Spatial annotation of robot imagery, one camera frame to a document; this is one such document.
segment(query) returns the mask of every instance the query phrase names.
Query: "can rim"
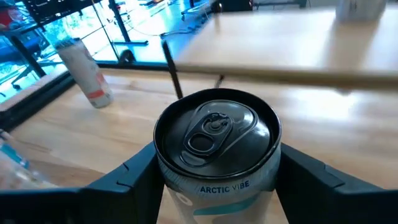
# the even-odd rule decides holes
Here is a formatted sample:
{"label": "can rim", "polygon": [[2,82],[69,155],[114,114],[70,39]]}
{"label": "can rim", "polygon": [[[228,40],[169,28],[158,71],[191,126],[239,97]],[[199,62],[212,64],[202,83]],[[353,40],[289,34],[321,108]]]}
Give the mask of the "can rim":
{"label": "can rim", "polygon": [[[177,174],[180,174],[182,176],[185,177],[191,177],[194,179],[201,179],[201,180],[226,180],[226,179],[237,179],[238,177],[244,176],[244,175],[250,175],[252,173],[254,173],[255,171],[257,171],[258,169],[260,169],[267,161],[268,159],[271,157],[271,155],[274,154],[276,148],[278,147],[278,145],[280,144],[280,139],[282,137],[282,125],[280,122],[280,119],[278,117],[278,115],[276,114],[275,110],[269,106],[264,100],[262,100],[261,98],[251,94],[251,93],[247,93],[245,91],[241,91],[241,90],[234,90],[234,89],[229,89],[229,88],[218,88],[218,89],[207,89],[207,90],[201,90],[198,91],[196,93],[203,93],[205,91],[214,91],[214,90],[228,90],[228,91],[235,91],[236,93],[239,94],[245,94],[245,95],[249,95],[250,97],[254,97],[257,100],[262,101],[268,108],[267,110],[270,110],[274,115],[275,115],[275,119],[277,121],[277,128],[279,130],[279,133],[276,135],[275,140],[272,142],[272,146],[269,147],[268,151],[266,152],[266,154],[262,157],[262,159],[260,159],[256,164],[254,164],[252,167],[243,170],[241,172],[238,173],[234,173],[234,174],[228,174],[228,175],[223,175],[223,176],[204,176],[204,175],[197,175],[197,174],[193,174],[191,172],[187,172],[184,171],[182,169],[179,169],[176,166],[173,166],[173,164],[171,164],[164,156],[163,153],[160,151],[159,146],[162,144],[162,142],[157,142],[157,130],[159,128],[159,122],[161,122],[161,118],[164,117],[164,114],[169,113],[170,107],[172,107],[174,105],[174,103],[172,103],[171,105],[168,105],[168,107],[166,107],[166,109],[164,109],[164,111],[162,112],[162,114],[160,114],[159,119],[157,120],[156,124],[155,124],[155,128],[154,128],[154,133],[153,133],[153,138],[154,138],[154,145],[155,145],[155,149],[157,152],[157,156],[158,158],[160,158],[160,160],[172,171],[176,172]],[[189,98],[191,98],[192,95],[188,95],[180,100],[188,100]]]}
{"label": "can rim", "polygon": [[64,40],[58,41],[55,44],[54,48],[55,48],[55,50],[62,50],[62,49],[65,49],[67,47],[73,46],[75,43],[77,43],[79,41],[81,41],[81,39],[79,37],[71,37],[71,38],[68,38],[68,39],[64,39]]}

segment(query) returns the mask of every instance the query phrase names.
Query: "pull tab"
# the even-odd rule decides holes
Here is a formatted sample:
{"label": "pull tab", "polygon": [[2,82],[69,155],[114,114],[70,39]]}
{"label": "pull tab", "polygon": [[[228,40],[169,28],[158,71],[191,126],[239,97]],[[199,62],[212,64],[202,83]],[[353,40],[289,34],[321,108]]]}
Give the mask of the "pull tab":
{"label": "pull tab", "polygon": [[226,114],[208,114],[199,120],[185,136],[185,149],[190,154],[205,159],[221,147],[232,127],[232,119]]}

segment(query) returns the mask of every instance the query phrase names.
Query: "aluminum can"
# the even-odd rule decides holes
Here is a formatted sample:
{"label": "aluminum can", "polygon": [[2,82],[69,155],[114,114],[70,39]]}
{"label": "aluminum can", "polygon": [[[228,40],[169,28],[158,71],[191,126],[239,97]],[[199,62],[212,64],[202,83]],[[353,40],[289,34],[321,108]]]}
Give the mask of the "aluminum can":
{"label": "aluminum can", "polygon": [[210,89],[171,104],[154,142],[187,224],[264,224],[280,162],[281,125],[260,98]]}
{"label": "aluminum can", "polygon": [[55,46],[77,85],[95,108],[108,106],[113,94],[100,68],[79,39],[67,39]]}

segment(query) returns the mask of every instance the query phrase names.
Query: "white container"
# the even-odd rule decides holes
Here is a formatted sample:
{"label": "white container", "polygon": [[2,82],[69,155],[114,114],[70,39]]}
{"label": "white container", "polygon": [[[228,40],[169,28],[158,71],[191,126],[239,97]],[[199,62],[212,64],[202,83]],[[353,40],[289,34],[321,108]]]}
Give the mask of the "white container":
{"label": "white container", "polygon": [[386,9],[387,0],[340,0],[336,8],[339,21],[376,21]]}
{"label": "white container", "polygon": [[113,101],[112,91],[84,43],[79,38],[68,39],[55,48],[88,101],[95,108],[108,106]]}

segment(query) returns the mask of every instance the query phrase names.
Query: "wooden desk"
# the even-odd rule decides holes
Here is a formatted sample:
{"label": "wooden desk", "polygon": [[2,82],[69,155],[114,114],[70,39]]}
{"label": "wooden desk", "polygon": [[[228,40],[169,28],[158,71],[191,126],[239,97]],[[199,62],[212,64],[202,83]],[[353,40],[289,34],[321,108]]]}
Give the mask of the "wooden desk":
{"label": "wooden desk", "polygon": [[[16,128],[21,153],[58,185],[85,185],[113,170],[152,140],[155,121],[176,100],[169,74],[105,70],[113,104],[94,109],[77,86]],[[212,88],[217,75],[180,74],[184,94]],[[280,116],[282,140],[327,164],[398,189],[398,94],[265,85],[227,78],[221,87],[251,92]],[[287,223],[276,194],[268,223]],[[159,224],[179,223],[165,190]]]}
{"label": "wooden desk", "polygon": [[398,6],[378,22],[339,24],[335,9],[214,16],[176,59],[182,72],[322,85],[398,84]]}

